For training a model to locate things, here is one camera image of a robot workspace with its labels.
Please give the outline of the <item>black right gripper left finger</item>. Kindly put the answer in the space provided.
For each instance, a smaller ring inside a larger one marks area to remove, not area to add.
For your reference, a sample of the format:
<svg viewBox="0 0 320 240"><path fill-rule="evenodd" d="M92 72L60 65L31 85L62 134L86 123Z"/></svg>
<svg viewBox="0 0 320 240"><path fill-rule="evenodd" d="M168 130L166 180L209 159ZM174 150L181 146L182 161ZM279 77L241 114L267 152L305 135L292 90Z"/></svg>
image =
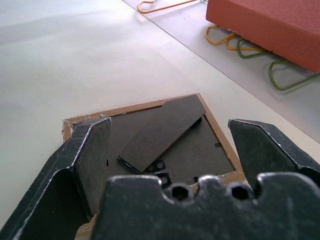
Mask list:
<svg viewBox="0 0 320 240"><path fill-rule="evenodd" d="M74 240L99 208L110 117L79 124L47 160L0 230L0 240Z"/></svg>

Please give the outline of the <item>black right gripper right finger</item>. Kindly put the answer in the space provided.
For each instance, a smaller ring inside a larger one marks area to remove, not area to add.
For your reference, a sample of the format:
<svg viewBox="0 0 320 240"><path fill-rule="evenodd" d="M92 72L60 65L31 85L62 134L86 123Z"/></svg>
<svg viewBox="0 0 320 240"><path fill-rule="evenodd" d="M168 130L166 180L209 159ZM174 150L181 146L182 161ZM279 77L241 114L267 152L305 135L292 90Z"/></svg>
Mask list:
<svg viewBox="0 0 320 240"><path fill-rule="evenodd" d="M273 124L235 118L228 128L249 185L261 173L290 172L307 176L320 188L320 164Z"/></svg>

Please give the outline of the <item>black frame easel stand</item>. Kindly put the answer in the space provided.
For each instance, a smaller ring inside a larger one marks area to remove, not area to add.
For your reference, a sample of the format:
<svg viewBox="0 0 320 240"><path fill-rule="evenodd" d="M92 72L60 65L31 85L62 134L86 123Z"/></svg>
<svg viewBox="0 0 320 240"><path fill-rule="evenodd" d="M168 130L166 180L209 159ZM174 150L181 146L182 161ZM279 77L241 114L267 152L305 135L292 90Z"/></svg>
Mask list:
<svg viewBox="0 0 320 240"><path fill-rule="evenodd" d="M141 174L206 113L197 95L166 101L118 154Z"/></svg>

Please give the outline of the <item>wooden picture frame back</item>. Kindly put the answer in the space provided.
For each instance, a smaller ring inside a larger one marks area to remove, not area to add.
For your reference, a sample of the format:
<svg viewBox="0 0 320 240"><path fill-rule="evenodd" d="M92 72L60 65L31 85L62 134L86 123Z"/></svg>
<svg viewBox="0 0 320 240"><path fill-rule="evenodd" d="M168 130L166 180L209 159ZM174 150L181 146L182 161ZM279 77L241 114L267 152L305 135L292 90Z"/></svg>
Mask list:
<svg viewBox="0 0 320 240"><path fill-rule="evenodd" d="M224 184L244 181L234 149L199 94L205 114L141 174L119 153L167 101L147 102L66 119L76 127L111 118L106 177L91 240L221 240L236 234L233 197Z"/></svg>

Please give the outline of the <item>orange-red foam block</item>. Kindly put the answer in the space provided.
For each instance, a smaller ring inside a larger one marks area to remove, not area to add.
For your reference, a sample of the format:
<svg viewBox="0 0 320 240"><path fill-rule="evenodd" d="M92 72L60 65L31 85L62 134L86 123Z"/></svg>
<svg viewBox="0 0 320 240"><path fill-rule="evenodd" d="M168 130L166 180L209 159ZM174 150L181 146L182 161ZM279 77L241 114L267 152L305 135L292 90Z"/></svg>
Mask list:
<svg viewBox="0 0 320 240"><path fill-rule="evenodd" d="M320 73L320 0L208 0L206 19Z"/></svg>

